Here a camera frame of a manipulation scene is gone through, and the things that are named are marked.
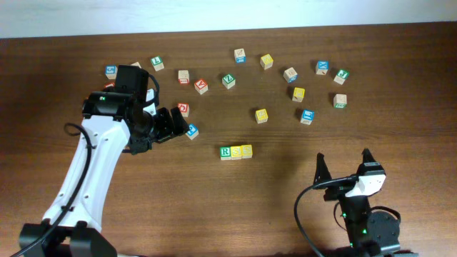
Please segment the green R letter block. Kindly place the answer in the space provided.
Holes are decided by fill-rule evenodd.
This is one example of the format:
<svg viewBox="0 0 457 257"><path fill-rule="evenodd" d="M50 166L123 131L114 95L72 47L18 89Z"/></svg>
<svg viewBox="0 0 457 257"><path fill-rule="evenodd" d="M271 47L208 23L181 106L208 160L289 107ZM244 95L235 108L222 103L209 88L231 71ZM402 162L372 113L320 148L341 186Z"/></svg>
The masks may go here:
<svg viewBox="0 0 457 257"><path fill-rule="evenodd" d="M219 149L220 158L222 161L231 160L231 147L230 146L222 146Z"/></svg>

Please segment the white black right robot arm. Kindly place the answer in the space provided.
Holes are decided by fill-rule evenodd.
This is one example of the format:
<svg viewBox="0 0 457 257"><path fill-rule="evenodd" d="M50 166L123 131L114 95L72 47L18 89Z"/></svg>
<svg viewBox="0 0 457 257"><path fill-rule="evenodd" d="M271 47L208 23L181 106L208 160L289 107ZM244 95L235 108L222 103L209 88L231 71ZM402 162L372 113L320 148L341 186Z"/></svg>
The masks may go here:
<svg viewBox="0 0 457 257"><path fill-rule="evenodd" d="M372 207L368 200L381 190L386 172L367 148L362 157L357 172L344 178L331 178L324 155L316 157L313 184L325 191L325 201L336 201L341 207L350 243L333 251L333 256L387 256L401 248L400 213L384 206Z"/></svg>

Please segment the yellow E letter block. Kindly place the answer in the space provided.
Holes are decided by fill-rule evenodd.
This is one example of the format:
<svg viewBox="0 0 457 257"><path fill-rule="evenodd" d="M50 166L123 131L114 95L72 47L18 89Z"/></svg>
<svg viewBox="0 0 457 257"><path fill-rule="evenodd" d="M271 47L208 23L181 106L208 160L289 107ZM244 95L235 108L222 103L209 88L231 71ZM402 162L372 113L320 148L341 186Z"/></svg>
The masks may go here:
<svg viewBox="0 0 457 257"><path fill-rule="evenodd" d="M255 111L256 123L262 124L268 121L268 113L266 109L259 109Z"/></svg>

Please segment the yellow S letter block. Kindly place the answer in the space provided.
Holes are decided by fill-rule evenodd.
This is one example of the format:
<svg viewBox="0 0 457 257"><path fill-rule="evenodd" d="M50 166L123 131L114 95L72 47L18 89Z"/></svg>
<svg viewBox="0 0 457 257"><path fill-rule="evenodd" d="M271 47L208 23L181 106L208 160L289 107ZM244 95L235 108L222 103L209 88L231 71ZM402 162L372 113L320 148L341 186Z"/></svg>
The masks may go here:
<svg viewBox="0 0 457 257"><path fill-rule="evenodd" d="M231 160L239 160L243 158L243 152L241 146L231 146Z"/></svg>

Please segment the green Z letter block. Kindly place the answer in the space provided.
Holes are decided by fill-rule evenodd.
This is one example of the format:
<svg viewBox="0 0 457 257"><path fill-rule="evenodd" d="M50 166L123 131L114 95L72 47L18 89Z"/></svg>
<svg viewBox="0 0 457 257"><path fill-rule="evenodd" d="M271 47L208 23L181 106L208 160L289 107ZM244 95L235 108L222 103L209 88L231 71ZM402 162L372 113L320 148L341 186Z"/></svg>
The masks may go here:
<svg viewBox="0 0 457 257"><path fill-rule="evenodd" d="M236 85L236 79L232 74L226 74L222 78L222 84L227 88L230 89L231 87Z"/></svg>

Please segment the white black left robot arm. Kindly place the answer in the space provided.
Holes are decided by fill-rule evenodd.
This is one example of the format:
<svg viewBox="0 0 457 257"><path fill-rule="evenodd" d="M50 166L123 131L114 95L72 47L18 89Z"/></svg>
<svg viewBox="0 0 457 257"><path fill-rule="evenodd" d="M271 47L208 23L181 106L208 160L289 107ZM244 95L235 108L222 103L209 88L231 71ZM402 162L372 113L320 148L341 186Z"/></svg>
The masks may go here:
<svg viewBox="0 0 457 257"><path fill-rule="evenodd" d="M121 154L151 150L190 131L179 108L159 107L159 86L138 66L117 66L113 86L84 101L75 125L79 143L54 202L38 224L24 224L17 256L110 256L119 252L101 235L106 195Z"/></svg>

